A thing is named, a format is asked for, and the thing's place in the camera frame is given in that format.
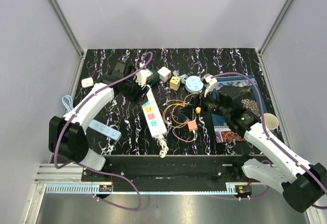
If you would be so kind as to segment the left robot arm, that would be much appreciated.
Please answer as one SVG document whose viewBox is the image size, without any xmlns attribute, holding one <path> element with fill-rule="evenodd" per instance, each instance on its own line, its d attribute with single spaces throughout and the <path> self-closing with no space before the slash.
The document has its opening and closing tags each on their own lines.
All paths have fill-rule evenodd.
<svg viewBox="0 0 327 224">
<path fill-rule="evenodd" d="M 104 75 L 76 107 L 63 117 L 54 116 L 49 123 L 49 149 L 54 154 L 54 163 L 57 164 L 57 157 L 62 156 L 92 169 L 92 175 L 97 180 L 107 180 L 110 176 L 110 168 L 105 165 L 107 160 L 89 148 L 85 132 L 100 110 L 118 94 L 137 106 L 153 102 L 148 80 L 144 71 L 121 79 Z"/>
</svg>

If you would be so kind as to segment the beige travel adapter cube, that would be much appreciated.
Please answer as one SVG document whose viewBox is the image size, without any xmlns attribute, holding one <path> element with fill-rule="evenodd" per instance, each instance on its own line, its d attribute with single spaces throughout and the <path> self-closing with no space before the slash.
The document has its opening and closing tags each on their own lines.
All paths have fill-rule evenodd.
<svg viewBox="0 0 327 224">
<path fill-rule="evenodd" d="M 181 84 L 181 78 L 172 76 L 172 78 L 170 79 L 170 89 L 177 91 L 180 87 L 180 84 Z"/>
</svg>

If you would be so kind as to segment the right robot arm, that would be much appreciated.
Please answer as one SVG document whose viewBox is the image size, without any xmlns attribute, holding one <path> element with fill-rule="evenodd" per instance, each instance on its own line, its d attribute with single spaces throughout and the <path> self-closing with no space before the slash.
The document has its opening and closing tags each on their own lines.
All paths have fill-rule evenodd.
<svg viewBox="0 0 327 224">
<path fill-rule="evenodd" d="M 300 213 L 314 207 L 326 194 L 326 168 L 303 159 L 268 131 L 264 119 L 242 104 L 237 87 L 223 86 L 217 94 L 201 93 L 192 98 L 191 107 L 202 116 L 224 117 L 233 132 L 257 147 L 276 166 L 273 168 L 244 156 L 243 161 L 232 168 L 235 180 L 260 181 L 281 193 L 288 205 Z"/>
</svg>

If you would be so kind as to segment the white multicolour power strip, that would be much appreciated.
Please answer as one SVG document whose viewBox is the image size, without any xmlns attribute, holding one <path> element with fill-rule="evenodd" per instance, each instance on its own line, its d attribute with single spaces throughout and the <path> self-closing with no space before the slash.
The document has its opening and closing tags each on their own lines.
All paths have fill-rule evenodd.
<svg viewBox="0 0 327 224">
<path fill-rule="evenodd" d="M 158 104 L 153 95 L 152 89 L 148 86 L 147 102 L 142 105 L 142 110 L 152 138 L 167 133 L 167 128 L 161 116 Z"/>
</svg>

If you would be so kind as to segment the yellow USB charger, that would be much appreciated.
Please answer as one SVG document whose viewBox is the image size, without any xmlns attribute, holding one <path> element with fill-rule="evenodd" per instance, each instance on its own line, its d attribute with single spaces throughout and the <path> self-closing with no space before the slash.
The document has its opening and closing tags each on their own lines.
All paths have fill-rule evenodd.
<svg viewBox="0 0 327 224">
<path fill-rule="evenodd" d="M 195 112 L 196 112 L 196 114 L 200 114 L 200 113 L 201 113 L 201 108 L 200 108 L 200 107 L 197 107 L 197 108 L 195 109 Z"/>
</svg>

